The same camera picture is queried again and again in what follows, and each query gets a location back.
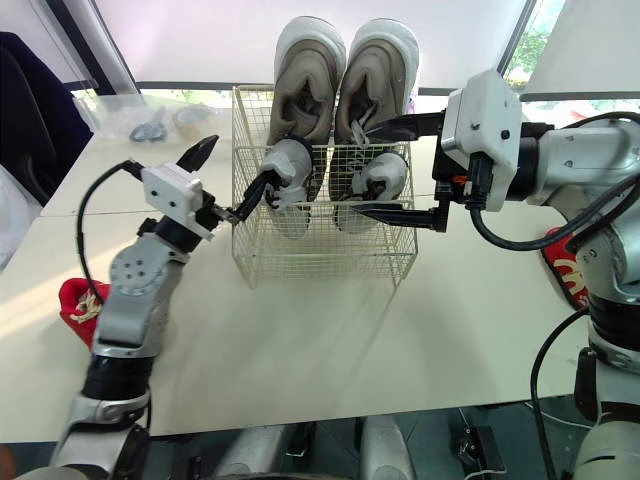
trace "tree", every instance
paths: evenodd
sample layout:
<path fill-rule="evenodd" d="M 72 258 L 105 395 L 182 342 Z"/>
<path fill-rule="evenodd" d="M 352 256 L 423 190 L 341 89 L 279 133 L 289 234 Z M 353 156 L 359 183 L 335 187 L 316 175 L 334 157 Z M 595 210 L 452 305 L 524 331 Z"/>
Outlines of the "tree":
<path fill-rule="evenodd" d="M 531 75 L 533 69 L 536 68 L 538 57 L 542 54 L 548 38 L 549 36 L 546 33 L 537 31 L 525 32 L 509 62 L 507 76 L 518 67 L 527 75 Z"/>

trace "red bag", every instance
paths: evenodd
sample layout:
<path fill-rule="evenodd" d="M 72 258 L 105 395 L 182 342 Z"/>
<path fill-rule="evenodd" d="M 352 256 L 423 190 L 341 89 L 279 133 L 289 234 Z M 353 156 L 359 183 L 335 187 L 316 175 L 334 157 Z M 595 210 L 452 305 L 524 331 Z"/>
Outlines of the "red bag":
<path fill-rule="evenodd" d="M 95 280 L 94 283 L 100 296 L 106 300 L 109 296 L 109 285 Z M 89 290 L 89 282 L 84 278 L 70 278 L 60 287 L 58 298 L 60 317 L 91 349 L 93 332 L 96 330 L 102 306 Z"/>
<path fill-rule="evenodd" d="M 547 232 L 547 236 L 557 231 L 560 227 L 552 228 Z M 576 263 L 576 256 L 569 253 L 566 245 L 573 238 L 569 234 L 562 240 L 557 241 L 553 245 L 542 250 L 542 257 L 551 269 L 553 276 L 556 277 L 562 293 L 569 301 L 571 306 L 576 310 L 580 310 L 588 305 L 589 292 L 582 279 L 582 274 Z"/>

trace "floor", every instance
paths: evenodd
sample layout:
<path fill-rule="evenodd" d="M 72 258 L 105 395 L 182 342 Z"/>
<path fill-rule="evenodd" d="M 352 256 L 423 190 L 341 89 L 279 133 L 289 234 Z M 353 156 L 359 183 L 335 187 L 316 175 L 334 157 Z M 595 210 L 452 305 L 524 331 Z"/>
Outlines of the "floor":
<path fill-rule="evenodd" d="M 573 406 L 571 397 L 545 399 L 543 410 L 564 420 L 586 423 Z M 469 424 L 489 425 L 493 429 L 508 472 L 492 478 L 527 480 L 544 477 L 529 407 L 523 403 L 467 407 L 463 413 Z M 458 409 L 400 413 L 394 417 L 407 442 L 419 480 L 462 480 L 465 477 L 455 453 L 458 432 L 464 427 Z M 357 478 L 358 452 L 354 446 L 354 426 L 354 419 L 318 422 L 313 455 L 295 464 L 291 457 L 286 457 L 283 470 Z M 571 470 L 587 430 L 554 420 L 547 420 L 546 427 L 556 470 Z M 196 457 L 200 459 L 201 473 L 207 475 L 237 434 L 237 431 L 225 431 L 156 438 L 149 453 L 144 480 L 193 478 L 188 474 L 188 469 L 190 465 L 193 466 Z M 11 445 L 19 473 L 46 465 L 53 447 L 52 443 Z"/>

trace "shoe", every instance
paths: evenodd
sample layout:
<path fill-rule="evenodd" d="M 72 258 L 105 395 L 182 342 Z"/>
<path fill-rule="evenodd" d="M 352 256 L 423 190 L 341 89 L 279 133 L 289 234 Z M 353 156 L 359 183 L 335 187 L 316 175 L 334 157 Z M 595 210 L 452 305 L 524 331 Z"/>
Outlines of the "shoe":
<path fill-rule="evenodd" d="M 344 43 L 333 25 L 314 17 L 297 17 L 287 24 L 276 46 L 276 80 L 269 145 L 276 145 L 288 137 L 301 139 L 311 145 L 327 144 L 336 93 L 345 65 Z M 280 156 L 279 160 L 288 162 L 288 166 L 283 166 L 283 169 L 297 166 L 295 172 L 290 172 L 291 179 L 296 188 L 300 186 L 306 193 L 306 197 L 302 196 L 300 198 L 303 200 L 298 201 L 312 202 L 318 196 L 324 180 L 326 151 L 313 152 L 310 168 L 303 159 L 285 157 L 286 155 Z M 270 161 L 270 168 L 278 171 L 273 160 Z M 282 187 L 269 195 L 280 197 L 281 200 L 283 197 L 288 198 L 288 193 L 282 189 L 290 184 L 283 178 Z M 309 207 L 285 203 L 287 202 L 280 202 L 277 209 L 269 209 L 271 218 L 284 236 L 301 238 L 308 228 Z"/>
<path fill-rule="evenodd" d="M 365 146 L 342 149 L 338 155 L 334 152 L 329 171 L 332 201 L 393 200 L 402 193 L 406 163 L 399 162 L 399 155 L 388 148 L 368 146 L 364 132 L 406 113 L 419 61 L 415 35 L 396 20 L 372 20 L 356 32 L 340 87 L 335 143 Z M 353 234 L 366 232 L 377 223 L 348 205 L 335 208 L 334 221 L 341 231 Z"/>

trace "gray sneaker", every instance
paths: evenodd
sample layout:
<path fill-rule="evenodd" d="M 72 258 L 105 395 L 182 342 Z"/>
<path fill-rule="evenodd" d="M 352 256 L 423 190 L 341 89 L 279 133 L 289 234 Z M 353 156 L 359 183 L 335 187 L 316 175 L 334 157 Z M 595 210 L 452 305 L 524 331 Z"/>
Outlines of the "gray sneaker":
<path fill-rule="evenodd" d="M 287 24 L 276 46 L 269 145 L 288 136 L 311 145 L 327 144 L 345 64 L 344 43 L 333 25 L 314 17 L 297 17 Z M 303 165 L 304 162 L 292 164 Z M 326 166 L 326 151 L 323 150 L 322 153 L 313 152 L 310 170 L 295 172 L 294 183 L 303 186 L 306 201 L 312 202 L 318 196 Z M 271 192 L 271 195 L 277 197 L 279 192 Z M 270 210 L 270 214 L 276 228 L 287 238 L 300 238 L 306 232 L 309 207 L 290 205 Z"/>
<path fill-rule="evenodd" d="M 406 113 L 419 61 L 415 35 L 396 20 L 372 20 L 356 32 L 340 87 L 335 142 L 362 148 L 334 153 L 329 171 L 332 201 L 392 200 L 402 193 L 406 163 L 384 147 L 368 146 L 364 132 Z M 376 158 L 376 168 L 366 168 Z M 354 234 L 376 225 L 348 205 L 335 208 L 334 221 L 340 230 Z"/>

